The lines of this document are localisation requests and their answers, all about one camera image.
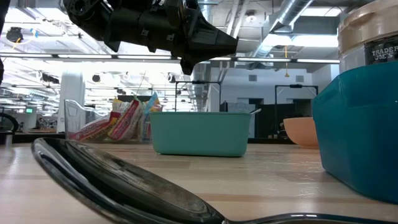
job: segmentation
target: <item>jar lid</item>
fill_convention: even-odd
[[[339,55],[361,44],[398,34],[397,11],[397,0],[377,0],[351,13],[338,27]]]

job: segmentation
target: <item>spoon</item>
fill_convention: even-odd
[[[234,222],[168,180],[82,143],[40,138],[32,143],[32,153],[56,183],[114,223],[392,223],[314,213]]]

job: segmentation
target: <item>teal container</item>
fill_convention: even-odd
[[[398,62],[355,68],[314,100],[322,165],[359,193],[398,203]]]
[[[243,156],[250,118],[249,113],[151,113],[154,150],[160,154]]]

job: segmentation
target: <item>orange bowl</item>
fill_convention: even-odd
[[[313,118],[284,119],[285,130],[294,143],[305,149],[318,149],[317,132]]]

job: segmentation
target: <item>ceiling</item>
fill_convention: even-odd
[[[12,3],[6,16],[6,23],[1,34],[0,52],[10,53],[42,53],[42,54],[128,54],[128,55],[153,55],[147,47],[122,43],[119,52],[113,52],[103,42],[98,42],[84,33],[76,25],[74,25],[66,14],[55,7],[57,0],[51,1],[54,6],[48,6],[44,2],[51,0],[37,0],[36,2],[46,5],[44,7],[20,9],[13,7]],[[280,0],[252,0],[248,4],[248,10],[252,11],[256,17],[255,21],[243,20],[238,33],[239,44],[238,52],[248,55],[262,41],[261,27],[267,15],[277,12],[282,1]],[[316,0],[302,16],[320,16],[320,17],[336,17],[347,7],[357,4],[354,0]],[[230,14],[233,0],[221,0],[216,4],[206,7],[207,17],[214,26],[220,30],[226,31],[226,26],[231,20]],[[239,17],[239,10],[242,1],[238,7],[236,18]],[[11,27],[21,27],[24,40],[21,44],[14,44],[5,37],[7,31]],[[286,47],[274,47],[270,54],[274,57],[289,58],[332,58],[337,59],[337,48],[331,44],[329,47],[317,47],[317,40],[313,40],[315,46],[306,46],[306,44],[288,45]],[[170,55],[170,52],[157,50],[156,55]],[[44,108],[42,113],[52,114],[57,112],[57,104],[59,100],[59,85],[51,84],[53,88],[45,88],[49,83],[40,80],[42,74],[50,75],[62,81],[62,72],[69,68],[79,69],[84,73],[86,80],[86,104],[90,105],[96,100],[104,103],[106,106],[101,109],[110,109],[110,100],[118,94],[115,89],[99,90],[99,87],[117,87],[126,89],[127,94],[132,95],[150,95],[153,90],[158,90],[160,99],[167,110],[174,110],[174,103],[166,101],[164,98],[174,98],[175,85],[167,81],[170,74],[174,74],[175,78],[180,81],[187,81],[197,77],[189,77],[181,75],[180,65],[177,63],[137,63],[137,62],[102,62],[100,60],[88,60],[84,62],[76,62],[71,60],[29,60],[22,58],[2,58],[5,65],[5,75],[3,86],[17,85],[24,86],[41,86],[40,88],[1,88],[0,89],[0,105],[12,108],[12,106],[20,104],[32,104],[32,101],[39,101]],[[291,68],[308,68],[309,64],[291,65]],[[285,68],[284,63],[275,63],[272,67],[274,70]],[[227,74],[237,74],[236,71],[230,71]],[[93,75],[100,75],[101,81],[96,83],[92,81]],[[178,104],[178,110],[195,111],[204,107],[203,102],[200,103],[199,98],[206,98],[206,88],[197,87],[191,84],[182,88],[182,94],[179,101],[185,101]]]

